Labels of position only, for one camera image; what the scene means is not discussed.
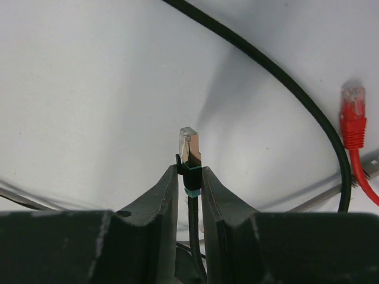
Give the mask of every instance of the white surface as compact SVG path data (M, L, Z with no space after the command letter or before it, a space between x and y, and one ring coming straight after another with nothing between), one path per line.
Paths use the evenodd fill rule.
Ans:
M336 128L341 86L361 80L362 152L379 149L378 1L193 3L288 71ZM289 91L160 0L1 1L0 21L0 176L25 189L119 209L174 163L186 126L200 133L204 165L258 209L290 209L328 185L269 204L338 170ZM353 211L379 213L352 196Z

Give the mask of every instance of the cable strain relief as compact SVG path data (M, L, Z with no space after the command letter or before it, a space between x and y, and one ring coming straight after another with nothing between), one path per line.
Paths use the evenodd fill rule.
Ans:
M366 118L354 121L340 120L343 145L347 150L363 148L365 143L366 121Z

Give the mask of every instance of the red ethernet cable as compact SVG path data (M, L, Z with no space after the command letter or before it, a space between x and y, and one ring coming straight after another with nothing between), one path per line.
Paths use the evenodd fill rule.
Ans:
M363 87L350 88L342 91L342 105L340 125L343 144L349 150L351 165L356 181L366 195L379 206L379 196L367 182L362 168L359 149L363 148L366 129L365 117L365 89Z

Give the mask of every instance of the red cable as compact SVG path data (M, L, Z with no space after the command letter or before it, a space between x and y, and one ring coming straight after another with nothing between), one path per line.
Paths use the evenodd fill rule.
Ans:
M376 205L379 206L379 196L373 191L370 184L367 182L365 173L362 168L361 158L359 157L359 150L351 150L349 151L349 154L356 181L366 193L367 197L369 197Z
M379 196L373 191L362 168L359 149L363 148L366 129L365 89L363 87L345 89L342 92L340 125L343 145L349 150L351 166L356 181L376 205Z

